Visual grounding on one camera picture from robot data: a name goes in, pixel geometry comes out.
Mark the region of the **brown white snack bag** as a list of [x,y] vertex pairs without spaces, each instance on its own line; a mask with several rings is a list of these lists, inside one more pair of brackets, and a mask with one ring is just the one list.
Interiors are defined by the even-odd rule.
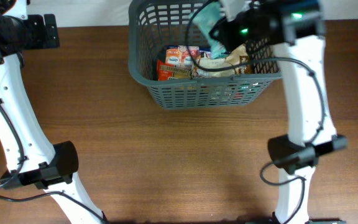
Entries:
[[[238,46],[233,50],[227,57],[224,58],[200,58],[196,59],[196,62],[205,68],[225,68],[235,66],[240,63],[246,63],[250,60],[249,54],[247,53],[246,44]],[[238,67],[242,69],[242,74],[251,74],[253,69],[251,65]]]

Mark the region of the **light green packet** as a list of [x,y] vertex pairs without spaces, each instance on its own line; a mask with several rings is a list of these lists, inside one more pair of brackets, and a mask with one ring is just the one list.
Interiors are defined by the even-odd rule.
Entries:
[[209,35],[216,23],[223,18],[220,3],[212,1],[207,3],[203,9],[198,9],[197,11],[198,13],[193,18],[193,23],[198,27],[209,44],[210,58],[216,59],[222,57],[226,53],[225,47]]

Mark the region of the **colourful tissue multipack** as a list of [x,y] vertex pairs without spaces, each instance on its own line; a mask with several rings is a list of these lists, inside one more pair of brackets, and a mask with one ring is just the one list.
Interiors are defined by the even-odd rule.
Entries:
[[211,52],[210,49],[197,46],[168,45],[165,56],[165,63],[190,70],[193,66],[191,58],[211,58]]

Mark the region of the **orange spaghetti pasta packet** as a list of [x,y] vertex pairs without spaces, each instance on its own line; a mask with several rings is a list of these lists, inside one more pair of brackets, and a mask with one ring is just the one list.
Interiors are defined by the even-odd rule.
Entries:
[[190,65],[189,67],[181,67],[180,65],[174,65],[157,60],[157,74],[159,81],[191,78],[221,78],[240,75],[242,74],[242,69],[236,68],[222,72],[206,72],[193,65]]

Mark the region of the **grey plastic shopping basket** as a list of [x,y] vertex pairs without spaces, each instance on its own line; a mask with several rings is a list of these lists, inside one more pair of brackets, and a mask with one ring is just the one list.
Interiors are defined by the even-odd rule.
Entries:
[[168,110],[246,105],[281,78],[268,39],[229,49],[212,39],[214,1],[135,0],[129,6],[129,71]]

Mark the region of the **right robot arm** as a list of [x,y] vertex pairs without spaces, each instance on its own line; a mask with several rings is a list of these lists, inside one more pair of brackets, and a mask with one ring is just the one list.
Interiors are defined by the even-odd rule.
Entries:
[[324,79],[325,27],[318,1],[222,1],[225,17],[210,36],[227,49],[267,38],[281,70],[288,132],[269,139],[278,169],[272,223],[309,223],[308,194],[319,158],[346,148],[331,119]]

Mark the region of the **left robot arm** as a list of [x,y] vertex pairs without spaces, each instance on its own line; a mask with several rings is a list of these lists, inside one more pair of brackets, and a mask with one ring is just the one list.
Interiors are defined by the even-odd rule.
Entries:
[[43,197],[52,197],[72,223],[106,223],[81,183],[74,144],[47,139],[24,88],[22,52],[58,46],[53,15],[29,15],[25,6],[0,2],[0,142],[7,167],[0,188],[34,185]]

